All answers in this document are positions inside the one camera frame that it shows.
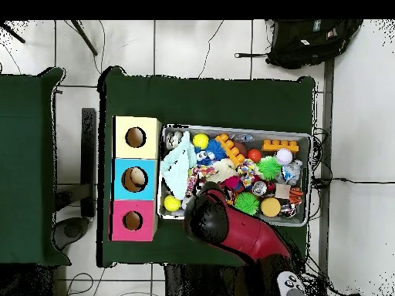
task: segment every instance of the yellow box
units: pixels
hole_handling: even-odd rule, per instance
[[[156,118],[115,116],[113,123],[114,157],[123,159],[158,158],[161,124]],[[143,139],[141,145],[136,141],[139,137]]]

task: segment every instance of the round hole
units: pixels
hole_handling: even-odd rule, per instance
[[[140,127],[129,128],[125,140],[130,147],[142,147],[146,141],[145,132]]]
[[[147,184],[148,175],[138,166],[127,168],[122,175],[122,185],[129,192],[141,192]]]
[[[143,217],[136,211],[130,211],[123,216],[123,225],[128,230],[139,230],[143,226]]]

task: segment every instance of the green toy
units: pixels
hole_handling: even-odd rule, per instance
[[[253,216],[258,211],[259,201],[254,194],[242,192],[236,197],[235,208]]]
[[[264,180],[274,180],[281,172],[281,165],[273,156],[265,156],[258,163],[256,163],[256,166],[259,173],[263,175]]]

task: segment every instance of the green table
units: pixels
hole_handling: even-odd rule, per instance
[[[63,69],[0,75],[0,263],[69,264],[51,241],[52,96]]]
[[[109,67],[100,77],[97,264],[113,262],[241,265],[233,254],[190,240],[182,221],[160,220],[152,242],[111,242],[108,216],[111,188],[112,116],[156,117],[162,124],[183,123],[311,134],[314,80],[179,79],[126,76]],[[304,227],[278,227],[304,256]]]

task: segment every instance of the remote control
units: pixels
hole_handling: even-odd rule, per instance
[[[277,283],[281,296],[306,296],[302,282],[291,271],[283,271],[279,274]]]

